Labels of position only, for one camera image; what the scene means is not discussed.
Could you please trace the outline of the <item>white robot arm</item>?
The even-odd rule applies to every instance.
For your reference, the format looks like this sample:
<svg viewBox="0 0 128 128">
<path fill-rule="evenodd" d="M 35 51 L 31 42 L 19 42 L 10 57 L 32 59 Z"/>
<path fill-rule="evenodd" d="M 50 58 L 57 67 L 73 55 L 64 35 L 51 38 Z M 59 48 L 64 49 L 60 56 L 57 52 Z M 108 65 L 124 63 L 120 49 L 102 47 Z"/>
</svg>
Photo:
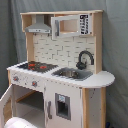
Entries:
<svg viewBox="0 0 128 128">
<path fill-rule="evenodd" d="M 37 128 L 35 125 L 19 117 L 9 119 L 4 128 Z"/>
</svg>

